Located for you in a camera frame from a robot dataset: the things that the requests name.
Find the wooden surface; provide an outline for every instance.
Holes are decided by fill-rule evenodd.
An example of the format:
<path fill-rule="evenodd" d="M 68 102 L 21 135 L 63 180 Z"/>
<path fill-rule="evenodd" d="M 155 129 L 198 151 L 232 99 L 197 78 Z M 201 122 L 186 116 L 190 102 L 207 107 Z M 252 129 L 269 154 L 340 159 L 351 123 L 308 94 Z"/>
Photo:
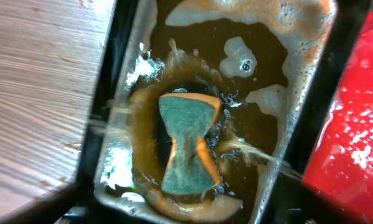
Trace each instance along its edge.
<path fill-rule="evenodd" d="M 0 0 L 0 216 L 71 181 L 112 8 Z"/>

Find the white foam patch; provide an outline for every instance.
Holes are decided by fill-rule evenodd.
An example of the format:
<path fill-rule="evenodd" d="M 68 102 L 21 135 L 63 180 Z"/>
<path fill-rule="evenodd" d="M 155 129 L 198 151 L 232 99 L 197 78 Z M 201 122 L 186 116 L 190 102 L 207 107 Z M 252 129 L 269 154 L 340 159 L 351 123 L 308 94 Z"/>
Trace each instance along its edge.
<path fill-rule="evenodd" d="M 227 40 L 224 51 L 227 57 L 219 63 L 219 70 L 225 76 L 246 78 L 253 74 L 257 60 L 252 51 L 247 48 L 242 37 L 233 37 Z"/>
<path fill-rule="evenodd" d="M 281 85 L 272 85 L 260 90 L 251 91 L 246 97 L 248 103 L 257 103 L 261 112 L 270 114 L 280 119 L 286 94 L 285 87 Z"/>

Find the wooden table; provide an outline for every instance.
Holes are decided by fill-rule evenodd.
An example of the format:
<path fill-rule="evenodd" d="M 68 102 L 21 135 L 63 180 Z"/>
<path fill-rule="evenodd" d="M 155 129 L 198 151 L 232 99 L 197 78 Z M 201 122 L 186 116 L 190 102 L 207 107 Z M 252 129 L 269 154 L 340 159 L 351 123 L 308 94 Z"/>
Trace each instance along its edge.
<path fill-rule="evenodd" d="M 0 216 L 71 181 L 114 0 L 0 0 Z"/>

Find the red object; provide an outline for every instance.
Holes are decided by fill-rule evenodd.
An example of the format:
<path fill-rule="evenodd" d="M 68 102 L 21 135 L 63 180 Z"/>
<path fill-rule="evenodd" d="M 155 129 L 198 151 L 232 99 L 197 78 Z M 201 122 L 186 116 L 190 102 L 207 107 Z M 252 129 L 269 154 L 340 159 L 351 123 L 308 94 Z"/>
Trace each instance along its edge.
<path fill-rule="evenodd" d="M 373 12 L 350 56 L 304 183 L 373 221 Z"/>

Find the green sponge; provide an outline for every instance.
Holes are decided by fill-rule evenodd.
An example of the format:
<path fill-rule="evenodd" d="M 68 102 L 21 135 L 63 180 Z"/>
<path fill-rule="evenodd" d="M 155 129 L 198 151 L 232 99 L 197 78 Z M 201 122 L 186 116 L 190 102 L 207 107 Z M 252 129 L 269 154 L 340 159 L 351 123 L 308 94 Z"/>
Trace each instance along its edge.
<path fill-rule="evenodd" d="M 220 106 L 218 98 L 199 93 L 169 93 L 160 97 L 160 115 L 173 142 L 162 181 L 164 192 L 201 194 L 220 183 L 205 141 Z"/>

